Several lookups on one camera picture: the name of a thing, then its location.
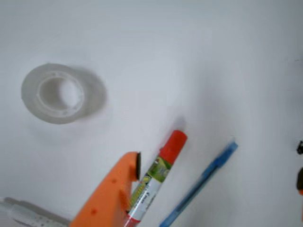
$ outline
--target gray object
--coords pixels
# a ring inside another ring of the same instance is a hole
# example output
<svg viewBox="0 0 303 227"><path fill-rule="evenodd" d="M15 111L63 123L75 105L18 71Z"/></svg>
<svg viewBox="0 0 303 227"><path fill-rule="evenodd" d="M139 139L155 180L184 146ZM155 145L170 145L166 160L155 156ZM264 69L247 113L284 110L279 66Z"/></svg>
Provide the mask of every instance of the gray object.
<svg viewBox="0 0 303 227"><path fill-rule="evenodd" d="M53 124L71 123L85 114L88 88L76 70L60 64L39 66L22 84L22 100L36 117Z"/></svg>

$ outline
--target marker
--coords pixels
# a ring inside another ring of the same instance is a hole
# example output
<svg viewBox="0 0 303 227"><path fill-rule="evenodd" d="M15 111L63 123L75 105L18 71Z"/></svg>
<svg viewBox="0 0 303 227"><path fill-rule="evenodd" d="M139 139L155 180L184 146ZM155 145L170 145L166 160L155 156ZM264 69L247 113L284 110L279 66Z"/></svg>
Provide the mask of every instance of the marker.
<svg viewBox="0 0 303 227"><path fill-rule="evenodd" d="M189 205L195 196L199 194L210 178L214 176L214 174L226 163L237 148L238 145L235 142L232 142L225 148L225 150L206 168L194 187L171 212L171 214L160 224L160 227L169 227L176 220L176 218Z"/></svg>
<svg viewBox="0 0 303 227"><path fill-rule="evenodd" d="M131 196L124 227L135 227L141 222L186 140L186 134L174 130L165 146L160 149L159 155Z"/></svg>

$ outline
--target green label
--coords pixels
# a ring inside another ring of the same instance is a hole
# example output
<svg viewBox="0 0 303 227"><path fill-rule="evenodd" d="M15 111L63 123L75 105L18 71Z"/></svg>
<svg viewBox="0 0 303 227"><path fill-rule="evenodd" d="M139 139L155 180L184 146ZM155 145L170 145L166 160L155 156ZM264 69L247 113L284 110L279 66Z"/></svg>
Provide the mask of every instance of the green label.
<svg viewBox="0 0 303 227"><path fill-rule="evenodd" d="M147 173L162 183L169 173L170 168L171 164L158 156Z"/></svg>
<svg viewBox="0 0 303 227"><path fill-rule="evenodd" d="M132 208L135 205L136 201L139 199L140 195L144 191L146 185L151 180L151 178L154 178L155 180L162 183L165 180L167 174L169 173L170 168L171 164L158 156L152 166L147 171L147 173L144 175L142 181L134 190L131 196L130 207Z"/></svg>

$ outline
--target black object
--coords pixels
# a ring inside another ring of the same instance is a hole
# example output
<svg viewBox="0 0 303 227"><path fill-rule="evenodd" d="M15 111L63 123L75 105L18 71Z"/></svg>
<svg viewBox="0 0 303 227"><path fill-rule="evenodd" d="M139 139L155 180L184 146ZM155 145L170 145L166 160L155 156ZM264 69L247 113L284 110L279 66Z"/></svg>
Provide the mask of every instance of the black object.
<svg viewBox="0 0 303 227"><path fill-rule="evenodd" d="M297 148L297 152L299 155L303 154L303 141L300 141L298 148Z"/></svg>
<svg viewBox="0 0 303 227"><path fill-rule="evenodd" d="M297 189L303 190L303 168L298 173L298 180L297 180Z"/></svg>

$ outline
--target red marker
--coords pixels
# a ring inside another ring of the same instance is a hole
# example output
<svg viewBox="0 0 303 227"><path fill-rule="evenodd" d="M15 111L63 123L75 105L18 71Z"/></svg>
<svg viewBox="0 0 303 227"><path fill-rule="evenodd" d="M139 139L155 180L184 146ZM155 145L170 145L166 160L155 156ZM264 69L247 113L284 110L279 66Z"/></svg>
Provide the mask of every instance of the red marker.
<svg viewBox="0 0 303 227"><path fill-rule="evenodd" d="M183 132L179 130L173 131L165 146L160 150L156 160L133 192L131 208L124 227L135 227L140 223L186 140L187 136Z"/></svg>

